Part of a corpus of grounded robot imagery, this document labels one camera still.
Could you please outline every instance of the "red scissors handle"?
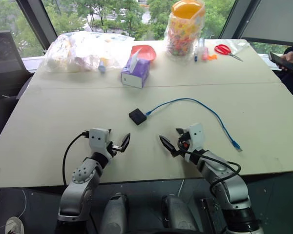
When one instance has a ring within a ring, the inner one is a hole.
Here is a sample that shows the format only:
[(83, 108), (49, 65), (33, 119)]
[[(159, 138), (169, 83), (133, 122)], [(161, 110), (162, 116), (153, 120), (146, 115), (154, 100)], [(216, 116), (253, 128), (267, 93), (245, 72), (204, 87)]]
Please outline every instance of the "red scissors handle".
[(231, 53), (231, 49), (224, 44), (220, 44), (220, 45), (215, 46), (215, 51), (217, 53), (222, 54), (222, 55), (228, 55)]

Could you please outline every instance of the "tree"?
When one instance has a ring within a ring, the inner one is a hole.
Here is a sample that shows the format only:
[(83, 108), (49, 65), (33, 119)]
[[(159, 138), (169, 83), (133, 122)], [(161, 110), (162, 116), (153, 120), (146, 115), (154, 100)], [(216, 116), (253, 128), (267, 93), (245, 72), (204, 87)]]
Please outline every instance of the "tree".
[(274, 53), (283, 54), (284, 51), (289, 47), (286, 45), (266, 44), (259, 42), (250, 42), (254, 50), (259, 54), (268, 54), (269, 51)]
[(150, 24), (155, 40), (162, 40), (167, 27), (171, 6), (178, 0), (148, 0), (151, 14)]
[[(57, 34), (82, 30), (84, 19), (76, 12), (56, 11), (57, 5), (44, 0)], [(21, 57), (42, 56), (43, 49), (14, 0), (0, 0), (0, 30), (10, 30)]]
[(205, 26), (202, 36), (218, 38), (234, 4), (234, 0), (206, 0)]
[(106, 32), (104, 20), (108, 14), (115, 11), (115, 0), (66, 0), (65, 2), (67, 4), (74, 4), (78, 16), (86, 19), (92, 31), (95, 27), (95, 16), (99, 16), (102, 28), (105, 29), (104, 32)]
[(130, 37), (135, 36), (135, 32), (141, 28), (143, 8), (135, 0), (121, 1), (121, 8), (125, 10), (125, 14), (118, 15), (118, 20), (123, 20), (123, 29), (126, 30)]
[(76, 12), (61, 11), (57, 6), (56, 4), (44, 6), (57, 35), (84, 30), (85, 20), (83, 18), (79, 17)]
[(0, 0), (0, 30), (11, 31), (21, 57), (43, 55), (43, 49), (15, 1)]
[(149, 24), (140, 23), (139, 28), (135, 31), (135, 40), (154, 40)]

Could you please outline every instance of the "shoe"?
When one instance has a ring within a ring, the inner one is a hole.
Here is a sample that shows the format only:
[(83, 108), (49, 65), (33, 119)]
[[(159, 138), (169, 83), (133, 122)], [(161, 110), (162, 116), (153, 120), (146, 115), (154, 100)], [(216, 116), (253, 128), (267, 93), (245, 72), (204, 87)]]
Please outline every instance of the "shoe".
[(5, 224), (5, 234), (24, 234), (22, 221), (17, 217), (11, 217)]
[(162, 198), (162, 215), (165, 228), (199, 230), (187, 204), (175, 195)]
[(116, 193), (104, 209), (99, 234), (124, 234), (127, 229), (128, 213), (127, 196)]

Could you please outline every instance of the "marker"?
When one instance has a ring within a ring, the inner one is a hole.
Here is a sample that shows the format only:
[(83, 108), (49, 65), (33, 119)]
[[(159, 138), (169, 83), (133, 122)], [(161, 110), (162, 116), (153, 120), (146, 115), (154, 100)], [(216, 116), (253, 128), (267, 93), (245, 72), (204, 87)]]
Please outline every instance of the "marker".
[(197, 62), (197, 46), (194, 49), (194, 61)]

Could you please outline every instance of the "smartphone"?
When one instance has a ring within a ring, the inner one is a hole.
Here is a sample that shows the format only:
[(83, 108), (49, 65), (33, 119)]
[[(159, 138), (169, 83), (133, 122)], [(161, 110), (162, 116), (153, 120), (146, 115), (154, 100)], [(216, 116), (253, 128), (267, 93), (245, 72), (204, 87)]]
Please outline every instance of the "smartphone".
[(279, 66), (285, 67), (288, 70), (293, 71), (293, 63), (286, 61), (285, 59), (279, 57), (278, 55), (275, 55), (271, 51), (269, 52), (268, 57), (271, 62), (274, 62), (275, 64), (277, 64)]

